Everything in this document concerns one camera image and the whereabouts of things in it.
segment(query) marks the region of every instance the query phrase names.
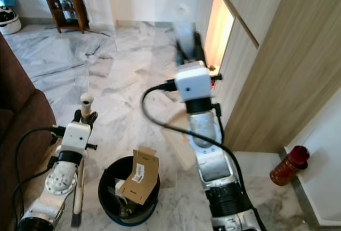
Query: white marble tile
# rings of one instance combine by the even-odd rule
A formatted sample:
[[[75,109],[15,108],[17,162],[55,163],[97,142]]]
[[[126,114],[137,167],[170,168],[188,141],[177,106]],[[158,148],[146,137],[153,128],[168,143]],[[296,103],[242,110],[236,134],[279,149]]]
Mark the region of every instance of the white marble tile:
[[[211,230],[208,201],[197,170],[180,171],[180,164],[160,133],[141,113],[141,95],[147,88],[172,78],[174,33],[148,23],[102,33],[78,31],[58,34],[55,28],[28,26],[6,36],[24,69],[48,98],[57,123],[66,126],[80,108],[79,97],[95,96],[92,109],[99,113],[89,142],[98,145],[85,161],[82,225],[76,230]],[[177,93],[156,91],[146,99],[147,110],[167,122],[184,109]],[[161,190],[154,214],[137,227],[114,223],[98,199],[103,170],[133,149],[148,146],[159,157]],[[306,231],[297,198],[291,186],[278,187],[269,172],[279,163],[276,154],[237,152],[246,187],[259,208],[268,230]],[[31,182],[26,204],[42,190],[43,178]],[[71,230],[71,195],[57,226]]]
[[[274,153],[235,152],[242,172],[249,176],[268,177],[281,162]]]

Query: trash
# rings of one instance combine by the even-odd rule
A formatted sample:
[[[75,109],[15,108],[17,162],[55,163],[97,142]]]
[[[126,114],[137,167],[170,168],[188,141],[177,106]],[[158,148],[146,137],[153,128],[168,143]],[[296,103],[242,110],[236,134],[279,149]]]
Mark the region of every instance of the trash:
[[[143,205],[158,180],[159,158],[155,150],[140,147],[134,150],[133,171],[120,187],[119,192],[127,199]]]
[[[129,217],[131,216],[134,211],[136,210],[137,204],[133,201],[125,198],[120,192],[119,189],[123,185],[124,180],[122,179],[116,179],[115,178],[115,189],[112,187],[107,187],[109,194],[111,197],[119,203],[120,209],[119,209],[119,216],[120,217]]]
[[[134,203],[125,197],[131,214],[122,216],[121,204],[116,197],[115,187],[117,182],[126,180],[133,172],[133,162],[133,156],[126,156],[110,164],[104,170],[98,186],[98,197],[101,206],[109,218],[122,226],[130,227],[144,223],[153,214],[160,191],[160,177],[158,175],[157,182],[143,205]]]

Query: cardboard piece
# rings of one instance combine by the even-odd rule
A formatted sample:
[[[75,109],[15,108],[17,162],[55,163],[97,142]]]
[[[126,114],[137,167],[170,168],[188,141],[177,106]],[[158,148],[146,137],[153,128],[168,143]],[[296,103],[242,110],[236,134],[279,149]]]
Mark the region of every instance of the cardboard piece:
[[[133,171],[119,189],[124,197],[140,205],[145,203],[158,180],[159,158],[155,152],[148,147],[134,150]]]
[[[173,116],[168,124],[188,130],[190,124],[188,122],[187,112],[185,110],[178,112]],[[196,155],[191,146],[188,144],[188,138],[186,134],[171,131],[165,128],[161,129],[161,134],[164,136],[166,142],[175,153],[175,156],[181,163],[184,171],[187,171],[195,166]]]

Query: sofa armrest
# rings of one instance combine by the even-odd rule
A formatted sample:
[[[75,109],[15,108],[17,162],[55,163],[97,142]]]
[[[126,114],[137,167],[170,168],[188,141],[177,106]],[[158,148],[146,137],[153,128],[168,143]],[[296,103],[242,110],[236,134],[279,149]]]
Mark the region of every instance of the sofa armrest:
[[[19,112],[34,90],[33,83],[0,34],[1,108]]]
[[[20,138],[29,130],[49,127],[55,118],[46,96],[35,90],[20,112],[13,116],[0,146],[0,230],[7,230],[12,218],[11,198],[17,185],[14,172],[15,148]],[[21,180],[35,173],[51,142],[51,133],[39,131],[27,136],[18,154]]]

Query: white label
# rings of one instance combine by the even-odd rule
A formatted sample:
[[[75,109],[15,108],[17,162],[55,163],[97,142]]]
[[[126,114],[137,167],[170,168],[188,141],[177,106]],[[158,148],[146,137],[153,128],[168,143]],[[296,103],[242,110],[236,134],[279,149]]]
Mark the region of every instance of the white label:
[[[136,166],[136,173],[133,177],[133,180],[137,183],[141,183],[142,179],[144,177],[144,165],[138,163]]]

